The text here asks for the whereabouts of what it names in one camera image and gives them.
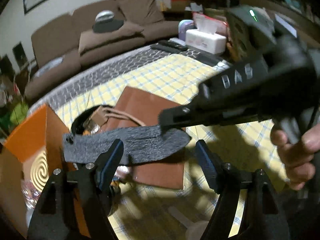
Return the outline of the person right hand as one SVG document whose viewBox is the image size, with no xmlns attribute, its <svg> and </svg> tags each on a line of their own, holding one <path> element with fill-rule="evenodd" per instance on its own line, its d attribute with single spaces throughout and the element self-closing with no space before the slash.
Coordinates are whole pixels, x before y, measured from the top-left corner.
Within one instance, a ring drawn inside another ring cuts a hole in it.
<svg viewBox="0 0 320 240">
<path fill-rule="evenodd" d="M 272 127 L 270 138 L 277 147 L 281 162 L 285 165 L 289 186 L 301 190 L 307 181 L 315 175 L 316 168 L 311 163 L 319 151 L 319 125 L 308 130 L 296 144 L 289 143 L 287 134 L 278 125 Z"/>
</svg>

